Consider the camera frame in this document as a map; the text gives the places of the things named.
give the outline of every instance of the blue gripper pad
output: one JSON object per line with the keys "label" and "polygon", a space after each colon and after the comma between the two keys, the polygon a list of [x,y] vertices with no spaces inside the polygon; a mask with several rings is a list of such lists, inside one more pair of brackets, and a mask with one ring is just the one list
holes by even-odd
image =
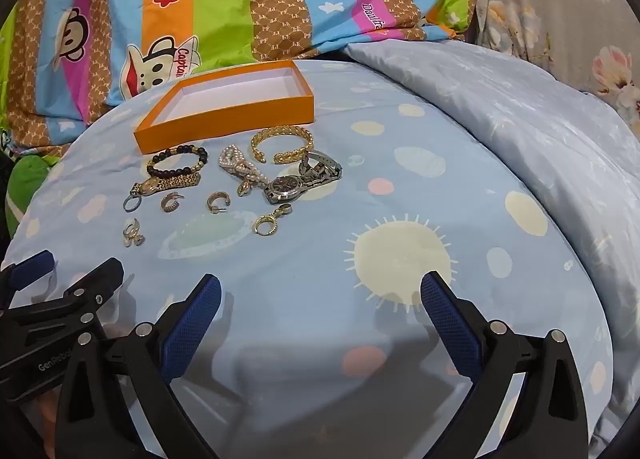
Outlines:
{"label": "blue gripper pad", "polygon": [[45,249],[29,257],[26,261],[16,264],[11,271],[8,285],[16,291],[21,291],[36,280],[44,277],[47,273],[51,273],[55,265],[56,262],[53,259],[53,255]]}
{"label": "blue gripper pad", "polygon": [[444,291],[447,284],[439,283],[434,271],[426,274],[420,285],[422,305],[442,339],[453,364],[462,376],[476,382],[482,375],[480,342],[465,322],[451,295]]}
{"label": "blue gripper pad", "polygon": [[220,280],[211,277],[185,309],[160,349],[162,356],[160,375],[165,383],[169,384],[172,379],[179,378],[185,373],[200,341],[220,308],[220,302],[222,302]]}

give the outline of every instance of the silver bolt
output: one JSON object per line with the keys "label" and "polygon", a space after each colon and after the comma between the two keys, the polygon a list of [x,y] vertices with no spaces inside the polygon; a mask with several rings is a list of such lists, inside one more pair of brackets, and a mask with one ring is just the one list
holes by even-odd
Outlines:
{"label": "silver bolt", "polygon": [[80,345],[86,345],[90,341],[91,341],[91,334],[89,333],[82,333],[80,336],[78,336],[78,343]]}
{"label": "silver bolt", "polygon": [[562,331],[559,331],[558,329],[554,329],[551,331],[551,337],[559,344],[566,340],[566,336],[564,336],[564,333]]}
{"label": "silver bolt", "polygon": [[489,328],[496,334],[505,334],[507,332],[507,326],[500,320],[491,322]]}
{"label": "silver bolt", "polygon": [[152,325],[147,322],[144,322],[140,324],[138,327],[136,327],[136,334],[138,336],[147,336],[148,334],[151,333],[151,329],[153,329]]}

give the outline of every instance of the orange box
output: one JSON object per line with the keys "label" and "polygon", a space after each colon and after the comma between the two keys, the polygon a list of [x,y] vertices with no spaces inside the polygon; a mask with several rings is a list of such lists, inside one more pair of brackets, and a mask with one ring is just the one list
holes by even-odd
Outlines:
{"label": "orange box", "polygon": [[143,154],[281,124],[314,122],[314,96],[290,60],[180,80],[133,133]]}

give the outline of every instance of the floral fabric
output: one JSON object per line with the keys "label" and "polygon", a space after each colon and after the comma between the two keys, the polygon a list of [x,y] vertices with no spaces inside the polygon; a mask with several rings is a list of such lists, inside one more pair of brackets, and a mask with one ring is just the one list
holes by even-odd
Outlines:
{"label": "floral fabric", "polygon": [[478,0],[478,44],[601,97],[640,139],[640,23],[626,0]]}

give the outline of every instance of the gold bracelet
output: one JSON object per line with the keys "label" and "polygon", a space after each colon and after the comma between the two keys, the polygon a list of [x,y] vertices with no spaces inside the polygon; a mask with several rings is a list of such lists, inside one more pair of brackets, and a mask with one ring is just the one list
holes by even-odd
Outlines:
{"label": "gold bracelet", "polygon": [[306,128],[293,125],[272,126],[271,128],[261,130],[251,139],[251,151],[254,153],[254,157],[261,163],[266,163],[267,160],[264,158],[264,153],[258,150],[258,145],[265,139],[276,135],[297,135],[306,140],[306,145],[295,150],[290,150],[289,152],[277,153],[273,156],[273,162],[275,164],[295,163],[296,161],[302,160],[305,152],[314,149],[314,136]]}

